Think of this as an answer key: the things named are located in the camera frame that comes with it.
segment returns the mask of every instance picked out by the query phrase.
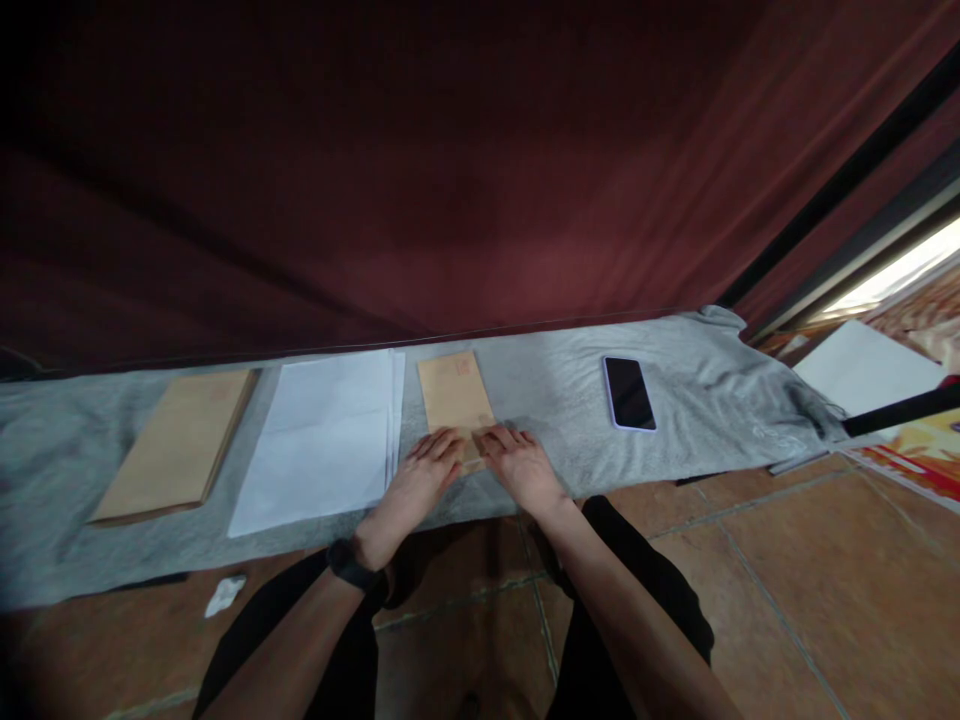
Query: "gray cloth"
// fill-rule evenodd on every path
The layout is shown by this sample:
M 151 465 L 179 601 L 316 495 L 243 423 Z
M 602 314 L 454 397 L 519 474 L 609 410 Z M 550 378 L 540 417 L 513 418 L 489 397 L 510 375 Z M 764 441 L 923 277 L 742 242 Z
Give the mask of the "gray cloth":
M 536 433 L 561 481 L 578 497 L 767 465 L 843 439 L 839 422 L 791 370 L 740 342 L 743 327 L 736 315 L 707 307 L 647 322 L 405 348 L 401 450 L 427 429 L 417 362 L 464 350 L 476 352 L 497 420 Z M 641 362 L 655 433 L 612 425 L 604 355 Z M 196 510 L 114 528 L 86 521 L 170 379 L 197 370 L 0 386 L 0 607 L 54 603 L 174 572 L 318 547 L 351 533 L 363 513 L 226 537 L 283 362 L 205 368 L 264 368 L 210 498 Z M 484 471 L 456 483 L 424 527 L 515 510 Z

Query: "tiled floor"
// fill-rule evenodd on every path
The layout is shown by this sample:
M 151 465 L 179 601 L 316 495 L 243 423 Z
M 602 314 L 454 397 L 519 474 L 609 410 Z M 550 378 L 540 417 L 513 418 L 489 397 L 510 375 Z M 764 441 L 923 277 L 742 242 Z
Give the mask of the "tiled floor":
M 957 516 L 841 457 L 610 497 L 699 593 L 714 671 L 746 717 L 956 717 Z M 409 602 L 376 618 L 378 717 L 453 718 L 468 691 L 481 717 L 543 717 L 572 607 L 524 522 L 413 542 L 431 562 Z M 236 569 L 17 613 L 0 630 L 49 717 L 188 718 L 243 600 L 302 556 L 244 565 L 240 599 L 208 621 Z

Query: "black pants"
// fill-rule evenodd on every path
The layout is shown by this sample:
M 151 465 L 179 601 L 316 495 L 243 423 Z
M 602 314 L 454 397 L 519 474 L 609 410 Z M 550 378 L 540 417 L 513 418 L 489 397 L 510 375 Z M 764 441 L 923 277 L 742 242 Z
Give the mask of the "black pants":
M 703 658 L 710 662 L 713 631 L 681 572 L 658 553 L 604 497 L 587 501 L 583 514 L 607 546 L 643 584 Z M 323 552 L 312 555 L 264 585 L 224 634 L 200 688 L 194 718 L 266 639 L 326 568 Z M 386 589 L 371 591 L 343 631 L 306 717 L 373 718 L 377 688 L 377 640 L 373 616 Z M 633 717 L 620 681 L 590 616 L 574 598 L 573 617 L 550 718 Z

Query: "watch strap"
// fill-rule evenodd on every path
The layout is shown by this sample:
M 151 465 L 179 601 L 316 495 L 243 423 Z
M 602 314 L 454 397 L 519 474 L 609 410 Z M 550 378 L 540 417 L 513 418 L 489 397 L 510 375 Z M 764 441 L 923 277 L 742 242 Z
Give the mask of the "watch strap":
M 370 590 L 383 577 L 383 571 L 374 571 L 365 568 L 357 561 L 353 545 L 349 540 L 335 540 L 327 548 L 327 567 L 344 582 L 360 588 L 364 592 Z

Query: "brown envelope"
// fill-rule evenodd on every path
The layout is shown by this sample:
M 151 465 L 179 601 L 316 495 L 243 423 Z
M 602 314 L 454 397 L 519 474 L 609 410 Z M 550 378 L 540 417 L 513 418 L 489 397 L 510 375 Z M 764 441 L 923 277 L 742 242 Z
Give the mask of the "brown envelope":
M 496 421 L 476 356 L 471 351 L 422 360 L 417 363 L 417 369 L 430 432 L 442 427 L 457 428 L 467 441 L 460 476 L 483 470 L 486 464 L 480 457 L 473 432 Z
M 255 375 L 240 370 L 173 380 L 90 522 L 139 522 L 203 504 Z

